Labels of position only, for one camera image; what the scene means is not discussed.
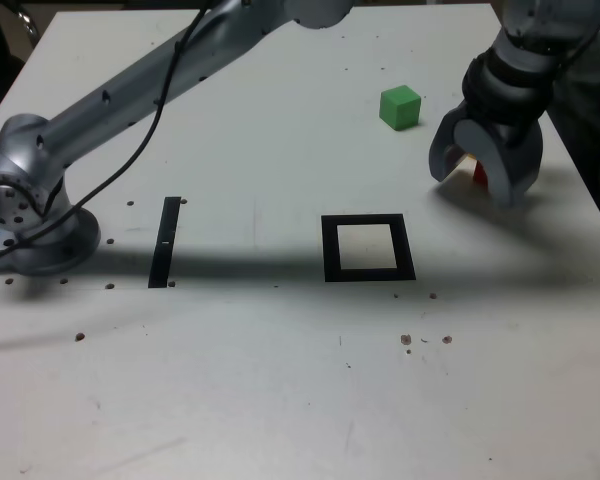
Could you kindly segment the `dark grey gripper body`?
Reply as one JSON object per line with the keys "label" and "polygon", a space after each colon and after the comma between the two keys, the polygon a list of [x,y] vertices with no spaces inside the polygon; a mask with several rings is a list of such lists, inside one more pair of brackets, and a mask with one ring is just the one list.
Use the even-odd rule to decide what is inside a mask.
{"label": "dark grey gripper body", "polygon": [[470,102],[466,103],[465,109],[468,119],[476,121],[505,145],[521,143],[537,122],[537,117],[516,109],[505,110]]}

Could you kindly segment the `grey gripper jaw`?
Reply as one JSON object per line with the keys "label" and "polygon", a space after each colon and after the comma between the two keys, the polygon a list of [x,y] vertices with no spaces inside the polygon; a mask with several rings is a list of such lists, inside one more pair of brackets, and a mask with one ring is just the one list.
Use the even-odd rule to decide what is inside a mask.
{"label": "grey gripper jaw", "polygon": [[538,120],[516,145],[505,145],[472,119],[459,121],[454,137],[457,145],[475,156],[485,170],[488,192],[496,205],[503,208],[518,205],[537,180],[543,155]]}
{"label": "grey gripper jaw", "polygon": [[464,150],[455,140],[457,123],[464,119],[464,105],[449,111],[441,120],[429,150],[429,170],[438,182],[444,181],[464,157]]}

